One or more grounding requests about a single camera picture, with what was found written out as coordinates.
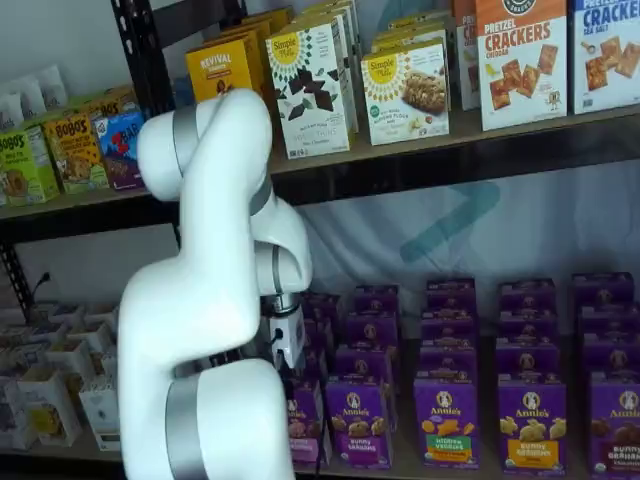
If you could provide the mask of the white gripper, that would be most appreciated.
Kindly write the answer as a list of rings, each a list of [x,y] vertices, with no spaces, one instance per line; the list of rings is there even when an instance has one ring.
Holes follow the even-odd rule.
[[[301,312],[289,312],[269,319],[273,363],[283,382],[296,375],[295,367],[305,343]]]

